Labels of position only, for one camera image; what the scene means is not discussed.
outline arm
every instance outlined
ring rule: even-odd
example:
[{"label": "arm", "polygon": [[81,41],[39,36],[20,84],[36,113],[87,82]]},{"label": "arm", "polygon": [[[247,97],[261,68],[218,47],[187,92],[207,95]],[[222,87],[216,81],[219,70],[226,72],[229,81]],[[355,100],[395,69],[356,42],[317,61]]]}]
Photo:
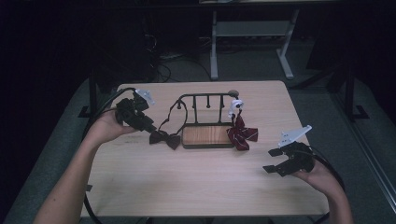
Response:
[{"label": "arm", "polygon": [[315,160],[314,169],[310,173],[299,171],[293,175],[302,179],[327,197],[330,209],[330,223],[353,223],[352,213],[344,190],[322,163]]},{"label": "arm", "polygon": [[41,205],[34,223],[78,223],[96,151],[103,143],[132,132],[133,128],[116,122],[114,111],[103,114],[91,126],[64,174]]}]

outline tabletop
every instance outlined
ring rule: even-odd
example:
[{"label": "tabletop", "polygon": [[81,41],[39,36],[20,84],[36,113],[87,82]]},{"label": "tabletop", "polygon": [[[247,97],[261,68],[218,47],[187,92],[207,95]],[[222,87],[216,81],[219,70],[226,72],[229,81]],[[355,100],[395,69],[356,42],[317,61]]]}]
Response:
[{"label": "tabletop", "polygon": [[[281,132],[302,127],[288,91],[281,81],[192,82],[125,84],[150,91],[155,105],[144,113],[159,125],[170,106],[186,93],[239,92],[242,117],[249,128],[259,129],[250,150],[235,147],[176,150],[165,143],[149,144],[149,133],[126,134],[103,144],[95,157],[87,192],[97,216],[232,217],[321,215],[328,212],[324,195],[293,176],[267,174],[264,165],[277,165],[286,156],[271,157]],[[133,98],[126,91],[113,102]],[[224,98],[223,120],[232,97]],[[191,101],[185,100],[191,116]],[[219,118],[218,102],[197,99],[198,119]],[[162,130],[174,133],[183,124],[184,109],[174,109]],[[300,142],[308,141],[305,136]]]}]

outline ribbon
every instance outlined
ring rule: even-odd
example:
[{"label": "ribbon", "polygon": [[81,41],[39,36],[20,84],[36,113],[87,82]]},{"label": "ribbon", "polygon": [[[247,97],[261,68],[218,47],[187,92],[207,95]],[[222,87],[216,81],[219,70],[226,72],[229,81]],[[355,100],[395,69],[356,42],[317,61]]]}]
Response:
[{"label": "ribbon", "polygon": [[[186,111],[186,118],[184,119],[183,125],[177,130],[176,133],[168,134],[167,132],[162,131],[161,127],[166,122],[169,122],[169,119],[170,119],[170,116],[171,116],[171,112],[172,112],[173,108],[175,107],[175,105],[183,105],[184,110]],[[163,123],[158,128],[158,131],[153,131],[150,134],[149,143],[150,144],[156,144],[156,143],[159,143],[161,141],[164,141],[164,142],[166,142],[166,145],[168,145],[173,150],[175,150],[178,147],[178,145],[180,145],[181,137],[178,135],[178,133],[180,133],[180,131],[184,128],[184,125],[186,124],[186,121],[187,121],[187,117],[188,117],[188,111],[187,111],[186,104],[182,100],[176,100],[175,103],[169,109],[168,118],[163,121]]]},{"label": "ribbon", "polygon": [[233,122],[233,127],[227,130],[227,135],[230,141],[240,151],[249,150],[249,145],[246,140],[257,142],[259,137],[259,130],[257,128],[246,128],[245,122],[241,117],[241,111]]},{"label": "ribbon", "polygon": [[175,150],[178,147],[178,145],[180,145],[180,136],[177,135],[177,133],[168,134],[167,132],[162,130],[154,131],[149,136],[150,144],[156,144],[161,141],[166,142],[166,145],[168,145],[173,150]]}]

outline red bow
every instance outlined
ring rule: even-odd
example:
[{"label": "red bow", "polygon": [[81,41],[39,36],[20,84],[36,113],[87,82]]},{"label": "red bow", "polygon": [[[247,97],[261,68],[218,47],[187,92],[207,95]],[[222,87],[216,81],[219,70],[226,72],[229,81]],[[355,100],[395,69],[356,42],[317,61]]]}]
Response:
[{"label": "red bow", "polygon": [[236,117],[235,124],[231,129],[227,130],[228,137],[236,149],[243,151],[249,150],[246,140],[257,142],[259,130],[257,128],[245,128],[245,122],[242,120],[240,113]]},{"label": "red bow", "polygon": [[150,144],[159,143],[161,141],[165,141],[166,145],[168,145],[173,150],[175,150],[178,147],[178,145],[180,145],[180,136],[177,135],[177,133],[168,134],[167,132],[161,130],[154,131],[150,134],[149,136]]}]

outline wooden tray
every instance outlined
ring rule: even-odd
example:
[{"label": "wooden tray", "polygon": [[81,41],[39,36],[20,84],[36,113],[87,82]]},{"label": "wooden tray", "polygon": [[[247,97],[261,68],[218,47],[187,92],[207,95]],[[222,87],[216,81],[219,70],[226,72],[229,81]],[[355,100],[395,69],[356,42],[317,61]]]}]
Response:
[{"label": "wooden tray", "polygon": [[181,134],[184,148],[219,148],[233,147],[227,135],[231,123],[221,124],[186,124]]}]

